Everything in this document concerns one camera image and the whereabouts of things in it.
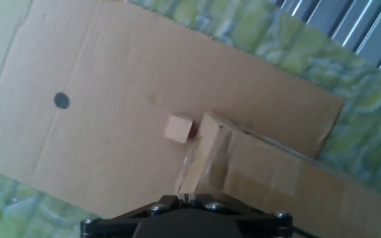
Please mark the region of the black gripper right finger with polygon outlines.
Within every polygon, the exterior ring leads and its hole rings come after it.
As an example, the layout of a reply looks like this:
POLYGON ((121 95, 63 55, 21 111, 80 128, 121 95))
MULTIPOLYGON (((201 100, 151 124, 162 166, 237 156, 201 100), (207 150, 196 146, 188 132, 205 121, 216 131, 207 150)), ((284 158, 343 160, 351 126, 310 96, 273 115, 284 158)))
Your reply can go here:
POLYGON ((225 194, 188 194, 187 206, 231 218, 245 237, 293 237, 293 217, 267 213, 225 194))

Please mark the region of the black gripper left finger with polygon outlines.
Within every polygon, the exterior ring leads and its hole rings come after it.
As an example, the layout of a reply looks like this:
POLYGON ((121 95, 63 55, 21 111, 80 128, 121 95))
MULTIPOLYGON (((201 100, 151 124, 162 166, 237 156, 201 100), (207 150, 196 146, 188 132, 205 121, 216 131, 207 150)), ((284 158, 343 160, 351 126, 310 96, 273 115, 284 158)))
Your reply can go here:
POLYGON ((145 219, 184 208, 186 204, 186 194, 164 195, 158 201, 114 218, 86 218, 80 223, 80 238, 114 237, 116 235, 131 237, 138 225, 145 219))

